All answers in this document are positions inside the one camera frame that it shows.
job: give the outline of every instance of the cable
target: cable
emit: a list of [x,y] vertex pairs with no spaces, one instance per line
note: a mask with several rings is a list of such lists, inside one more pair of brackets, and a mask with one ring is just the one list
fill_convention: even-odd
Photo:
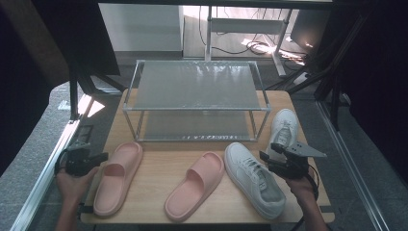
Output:
[[266,35],[270,41],[273,43],[273,45],[276,45],[275,39],[276,39],[276,35],[274,35],[274,38],[272,39],[269,35]]
[[[226,7],[224,7],[224,13],[227,14],[227,18],[229,18],[229,15],[228,15],[228,13],[226,11]],[[218,17],[218,7],[216,7],[216,14],[217,14],[217,17]],[[228,34],[228,33],[219,33],[219,32],[217,32],[218,36],[223,36],[223,35],[226,35],[226,34]]]
[[320,178],[319,178],[319,174],[318,171],[311,165],[309,165],[309,167],[312,169],[312,171],[315,173],[316,177],[317,177],[317,187],[319,187],[320,185]]
[[318,198],[319,198],[318,184],[316,184],[315,180],[309,174],[306,174],[305,177],[306,177],[306,179],[308,179],[308,181],[312,185],[313,194],[315,195],[315,200],[318,200]]
[[[260,8],[252,15],[251,18],[253,18],[256,13],[259,13],[259,11],[260,11]],[[263,14],[263,16],[262,16],[262,19],[265,18],[266,13],[267,13],[267,9],[265,9],[264,14]],[[200,38],[201,38],[202,43],[203,43],[204,45],[207,45],[206,42],[204,41],[204,38],[203,38],[202,32],[201,32],[201,6],[200,6],[199,12],[198,12],[198,31],[199,31],[199,34],[200,34]],[[255,47],[258,46],[258,45],[268,46],[268,44],[265,43],[265,42],[263,42],[263,41],[256,41],[256,39],[257,39],[256,37],[257,37],[257,36],[258,36],[258,34],[255,34],[255,36],[254,36],[254,38],[252,39],[252,41],[249,42],[249,43],[246,45],[246,49],[243,50],[243,51],[231,52],[231,51],[226,51],[226,50],[223,50],[223,49],[221,49],[221,48],[214,47],[214,46],[212,46],[211,48],[212,48],[212,49],[215,49],[215,50],[222,51],[222,52],[227,53],[227,54],[231,54],[231,55],[242,54],[242,53],[244,53],[244,52],[246,52],[246,51],[250,51],[250,52],[252,52],[252,53],[255,54],[255,55],[265,55],[265,54],[267,53],[267,51],[265,51],[265,52],[258,52],[258,51],[255,51],[255,50],[254,50]]]
[[279,12],[279,15],[278,15],[278,20],[279,20],[279,17],[280,17],[281,12],[282,12],[282,9],[281,9],[281,10],[280,10],[280,12]]
[[336,55],[334,57],[330,57],[332,55],[332,51],[334,50],[335,47],[337,47],[345,38],[346,33],[348,32],[347,28],[350,27],[350,24],[353,23],[353,21],[348,22],[346,26],[344,26],[343,30],[339,32],[339,35],[336,36],[330,44],[328,44],[325,49],[317,54],[315,57],[310,59],[309,61],[306,61],[305,65],[301,67],[299,70],[289,74],[284,80],[282,80],[279,83],[273,84],[269,87],[266,87],[265,90],[286,90],[287,87],[293,82],[294,77],[297,77],[297,74],[299,74],[301,71],[305,70],[309,66],[312,65],[319,65],[323,64],[324,62],[327,62],[328,59],[332,59],[331,63],[325,67],[323,70],[320,70],[317,73],[314,73],[314,76],[318,76],[316,80],[314,80],[314,77],[311,79],[311,83],[316,82],[319,78],[322,76],[328,74],[330,71],[332,71],[332,68],[334,66],[333,60],[336,58]]
[[291,229],[291,231],[297,230],[297,229],[300,227],[300,225],[302,225],[304,219],[305,219],[305,218],[302,217],[302,218],[297,222],[297,224]]

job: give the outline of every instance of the black curtain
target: black curtain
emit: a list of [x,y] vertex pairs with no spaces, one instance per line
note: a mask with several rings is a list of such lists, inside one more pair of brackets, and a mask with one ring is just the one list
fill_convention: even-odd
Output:
[[[406,10],[377,1],[342,63],[350,112],[396,172],[408,182],[408,29]],[[362,155],[370,157],[361,150]]]
[[47,83],[1,9],[0,40],[1,175],[41,118],[53,86]]
[[115,53],[95,1],[33,0],[69,64],[88,73],[119,75]]

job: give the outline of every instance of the shoelace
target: shoelace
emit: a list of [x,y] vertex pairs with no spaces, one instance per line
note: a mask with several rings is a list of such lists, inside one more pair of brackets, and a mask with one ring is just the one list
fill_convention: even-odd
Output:
[[289,146],[289,142],[292,138],[292,133],[291,133],[291,123],[287,120],[283,121],[283,128],[279,131],[278,136],[276,137],[277,143],[283,145],[283,146]]
[[261,165],[259,165],[250,157],[240,161],[240,164],[246,174],[252,179],[255,179],[257,177],[257,172],[259,171],[259,169],[261,169]]

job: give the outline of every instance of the floor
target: floor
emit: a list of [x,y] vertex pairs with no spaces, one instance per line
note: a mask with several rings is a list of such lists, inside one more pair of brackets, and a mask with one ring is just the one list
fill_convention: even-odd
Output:
[[[257,64],[266,86],[279,83],[270,59],[259,58]],[[288,73],[298,64],[289,62]],[[121,65],[121,76],[113,77],[127,86],[134,66]],[[93,98],[105,105],[97,114],[84,119],[82,126],[92,126],[92,151],[100,153],[121,97],[120,92],[93,78],[101,91]],[[318,83],[291,95],[297,116],[309,145],[328,155],[316,160],[332,210],[336,215],[329,226],[333,230],[407,230],[408,190],[394,173],[381,152],[350,115],[343,104],[339,109],[339,132],[331,132],[324,116],[330,104],[317,102],[313,92]],[[35,131],[26,141],[14,162],[0,178],[0,230],[10,230],[31,189],[46,165],[69,121],[69,85],[55,88],[50,103]],[[52,181],[44,198],[28,222],[29,230],[52,230],[61,208],[61,197]],[[221,225],[153,225],[153,224],[79,224],[81,230],[291,230],[293,224],[221,224]]]

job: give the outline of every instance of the metal pole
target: metal pole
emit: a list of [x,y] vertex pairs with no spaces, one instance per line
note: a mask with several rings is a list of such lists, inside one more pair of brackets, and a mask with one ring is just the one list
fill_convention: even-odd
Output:
[[69,96],[71,100],[71,118],[69,123],[78,119],[78,69],[72,64],[69,66]]
[[211,60],[211,21],[212,21],[212,6],[209,6],[207,17],[207,45],[204,58],[205,61]]
[[282,63],[279,58],[279,50],[282,45],[283,38],[285,37],[286,30],[288,29],[289,19],[291,18],[292,9],[289,9],[288,15],[286,15],[285,19],[283,20],[281,31],[279,32],[279,40],[278,44],[276,45],[275,51],[272,53],[273,62],[275,63],[276,70],[278,71],[279,77],[285,78],[287,77],[285,68],[282,66]]

